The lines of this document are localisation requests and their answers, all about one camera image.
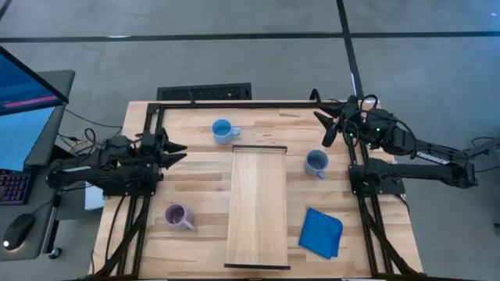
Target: monitor screen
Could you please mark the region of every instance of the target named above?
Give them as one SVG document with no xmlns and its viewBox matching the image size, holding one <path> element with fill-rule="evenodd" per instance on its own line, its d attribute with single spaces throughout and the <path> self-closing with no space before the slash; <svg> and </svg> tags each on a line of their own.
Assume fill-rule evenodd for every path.
<svg viewBox="0 0 500 281">
<path fill-rule="evenodd" d="M 63 102 L 66 97 L 0 47 L 0 116 Z"/>
</svg>

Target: metal bracket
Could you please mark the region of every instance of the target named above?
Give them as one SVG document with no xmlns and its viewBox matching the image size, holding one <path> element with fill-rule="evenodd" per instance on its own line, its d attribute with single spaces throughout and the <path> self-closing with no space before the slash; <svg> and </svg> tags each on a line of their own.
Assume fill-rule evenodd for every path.
<svg viewBox="0 0 500 281">
<path fill-rule="evenodd" d="M 380 186 L 370 186 L 364 183 L 363 174 L 365 167 L 363 165 L 350 165 L 348 167 L 349 179 L 351 180 L 351 190 L 353 194 L 362 192 L 365 197 L 374 194 L 404 194 L 405 186 L 401 180 L 390 178 L 382 180 Z"/>
</svg>

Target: wooden tray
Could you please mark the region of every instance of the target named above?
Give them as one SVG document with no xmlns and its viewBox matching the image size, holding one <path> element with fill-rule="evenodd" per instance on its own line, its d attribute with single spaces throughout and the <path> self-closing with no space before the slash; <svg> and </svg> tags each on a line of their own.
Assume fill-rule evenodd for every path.
<svg viewBox="0 0 500 281">
<path fill-rule="evenodd" d="M 286 147 L 234 146 L 224 267 L 290 269 Z"/>
</svg>

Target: desk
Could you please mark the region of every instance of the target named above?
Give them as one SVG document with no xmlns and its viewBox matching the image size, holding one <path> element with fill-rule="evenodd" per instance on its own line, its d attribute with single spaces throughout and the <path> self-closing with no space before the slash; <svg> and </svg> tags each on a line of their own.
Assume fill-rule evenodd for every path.
<svg viewBox="0 0 500 281">
<path fill-rule="evenodd" d="M 146 101 L 133 101 L 128 105 L 123 133 L 130 139 L 134 139 L 134 135 L 143 130 L 147 104 Z M 325 180 L 316 180 L 303 172 L 306 154 L 321 147 L 324 135 L 324 128 L 313 111 L 311 108 L 167 109 L 163 126 L 171 141 L 187 145 L 187 157 L 164 172 L 164 181 L 159 183 L 156 195 L 152 197 L 139 277 L 195 279 L 370 276 L 358 201 L 351 193 L 348 179 L 348 149 L 342 137 L 337 137 L 334 144 L 326 148 L 330 165 Z M 288 148 L 287 242 L 291 270 L 258 271 L 223 267 L 227 247 L 233 152 L 230 145 L 218 145 L 213 140 L 211 125 L 219 118 L 229 119 L 234 126 L 241 128 L 241 136 L 235 138 L 233 144 L 282 145 Z M 358 159 L 363 159 L 359 149 L 358 153 Z M 389 162 L 394 160 L 383 151 L 371 151 L 370 155 Z M 114 197 L 105 203 L 94 248 L 97 269 L 104 263 L 109 227 L 119 200 Z M 406 207 L 391 195 L 379 196 L 379 200 L 387 238 L 411 267 L 421 270 Z M 163 212 L 174 202 L 184 203 L 193 210 L 198 233 L 175 231 L 164 223 Z M 344 232 L 338 258 L 326 260 L 298 246 L 308 207 L 342 221 Z M 119 210 L 110 253 L 122 239 L 127 209 L 128 199 Z M 383 272 L 380 246 L 375 238 L 374 246 L 379 271 Z M 125 273 L 131 272 L 134 249 L 133 241 L 129 247 Z"/>
<path fill-rule="evenodd" d="M 52 86 L 59 90 L 65 96 L 70 95 L 71 85 L 75 72 L 72 70 L 61 71 L 46 71 L 38 73 L 42 78 L 47 80 Z M 34 183 L 28 203 L 18 206 L 1 206 L 2 215 L 0 215 L 0 235 L 10 225 L 10 223 L 18 216 L 27 212 L 32 212 L 34 209 L 44 204 L 54 195 L 54 190 L 49 188 L 45 183 L 45 178 L 48 172 L 48 162 L 55 147 L 55 138 L 59 131 L 59 125 L 63 119 L 65 105 L 60 105 L 54 109 L 47 125 L 37 139 L 31 153 L 28 155 L 25 165 L 34 169 Z M 36 222 L 33 225 L 28 237 L 24 243 L 14 251 L 7 251 L 4 247 L 0 247 L 0 261 L 12 261 L 21 259 L 36 258 L 41 253 L 42 244 L 45 239 L 48 221 L 51 215 L 51 205 L 46 205 L 36 212 Z"/>
</svg>

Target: wooden table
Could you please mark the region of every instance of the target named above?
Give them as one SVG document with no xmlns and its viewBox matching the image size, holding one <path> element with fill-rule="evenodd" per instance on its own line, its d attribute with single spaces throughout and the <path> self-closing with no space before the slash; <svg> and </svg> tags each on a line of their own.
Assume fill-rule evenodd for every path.
<svg viewBox="0 0 500 281">
<path fill-rule="evenodd" d="M 134 135 L 142 131 L 147 105 L 147 101 L 129 103 L 123 133 L 130 139 L 134 139 Z M 339 135 L 334 144 L 325 150 L 330 159 L 325 180 L 317 180 L 303 172 L 302 166 L 307 152 L 321 148 L 324 135 L 324 128 L 313 115 L 313 111 L 310 108 L 167 109 L 163 126 L 171 141 L 187 145 L 187 157 L 164 172 L 165 179 L 159 183 L 157 193 L 152 197 L 139 277 L 158 279 L 370 276 L 358 202 L 351 193 L 347 173 L 350 163 L 348 149 L 342 137 Z M 223 267 L 227 249 L 233 152 L 231 145 L 218 145 L 213 140 L 211 125 L 219 118 L 229 119 L 241 128 L 241 136 L 235 138 L 233 144 L 288 147 L 287 242 L 291 270 L 256 271 Z M 357 158 L 361 162 L 363 158 L 359 149 L 357 152 Z M 394 161 L 391 155 L 382 150 L 371 151 L 370 155 L 388 162 Z M 392 195 L 381 195 L 379 199 L 387 238 L 411 267 L 417 271 L 421 270 L 406 207 Z M 96 270 L 104 263 L 109 227 L 119 200 L 114 197 L 105 203 L 94 249 Z M 184 203 L 193 210 L 198 233 L 176 231 L 164 223 L 163 212 L 174 202 Z M 119 210 L 110 253 L 122 239 L 127 206 L 128 199 Z M 299 247 L 298 237 L 308 207 L 340 219 L 343 223 L 344 231 L 338 258 L 327 260 Z M 383 272 L 380 245 L 375 237 L 373 240 L 379 272 Z M 131 272 L 134 249 L 135 242 L 132 241 L 125 273 Z"/>
</svg>

